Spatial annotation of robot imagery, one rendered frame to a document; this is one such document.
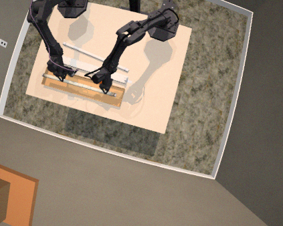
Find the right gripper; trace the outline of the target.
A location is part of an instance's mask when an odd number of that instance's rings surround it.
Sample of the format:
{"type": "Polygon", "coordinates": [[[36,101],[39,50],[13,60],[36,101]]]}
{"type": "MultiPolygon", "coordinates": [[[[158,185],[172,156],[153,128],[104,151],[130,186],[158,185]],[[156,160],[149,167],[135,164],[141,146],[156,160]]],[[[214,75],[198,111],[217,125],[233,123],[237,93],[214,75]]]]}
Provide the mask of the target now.
{"type": "MultiPolygon", "coordinates": [[[[62,66],[62,67],[65,67],[64,64],[61,65],[61,66],[62,66]]],[[[68,68],[68,69],[71,70],[71,71],[59,67],[59,68],[56,70],[56,72],[53,73],[53,75],[55,75],[57,78],[59,78],[59,80],[60,80],[61,82],[63,82],[64,79],[66,79],[67,73],[69,73],[70,75],[72,75],[72,74],[74,73],[74,71],[72,71],[72,68],[69,68],[68,66],[65,67],[65,68],[68,68]],[[65,75],[65,76],[64,76],[64,75],[65,75]],[[59,76],[59,77],[58,77],[58,76],[59,76]],[[61,80],[60,77],[62,78],[62,80],[61,80]]]]}

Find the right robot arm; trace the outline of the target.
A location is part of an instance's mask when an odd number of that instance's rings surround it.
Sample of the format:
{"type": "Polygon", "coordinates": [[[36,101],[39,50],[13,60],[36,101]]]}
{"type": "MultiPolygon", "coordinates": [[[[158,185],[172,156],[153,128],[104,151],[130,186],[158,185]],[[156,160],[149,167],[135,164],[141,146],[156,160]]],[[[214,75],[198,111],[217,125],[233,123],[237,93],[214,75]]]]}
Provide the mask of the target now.
{"type": "MultiPolygon", "coordinates": [[[[58,7],[84,7],[86,0],[36,0],[32,2],[31,13],[35,20],[35,23],[30,16],[30,8],[27,14],[28,23],[32,23],[33,26],[38,30],[41,38],[45,43],[47,52],[48,46],[50,48],[50,59],[58,65],[63,65],[63,49],[60,46],[55,38],[53,37],[46,19],[52,12],[52,8],[58,4],[58,7]],[[39,10],[39,11],[38,11],[39,10]],[[37,17],[36,17],[37,15],[37,17]],[[47,44],[46,44],[47,43],[47,44]],[[59,58],[60,57],[60,58],[59,58]]],[[[52,73],[56,72],[59,68],[58,65],[55,65],[50,60],[47,62],[48,70],[52,73]]]]}

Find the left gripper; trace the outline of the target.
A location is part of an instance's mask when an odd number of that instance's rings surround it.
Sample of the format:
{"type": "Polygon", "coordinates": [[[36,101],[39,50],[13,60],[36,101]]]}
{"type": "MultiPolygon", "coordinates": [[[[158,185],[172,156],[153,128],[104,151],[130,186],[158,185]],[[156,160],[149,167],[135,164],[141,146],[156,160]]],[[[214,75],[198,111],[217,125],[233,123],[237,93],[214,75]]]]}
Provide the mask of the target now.
{"type": "Polygon", "coordinates": [[[110,90],[110,87],[112,85],[112,78],[108,78],[108,79],[104,79],[102,80],[99,84],[99,88],[104,92],[104,94],[107,94],[108,91],[110,90]],[[111,81],[110,81],[111,79],[111,81]],[[104,89],[106,90],[106,92],[104,91],[104,89]]]}

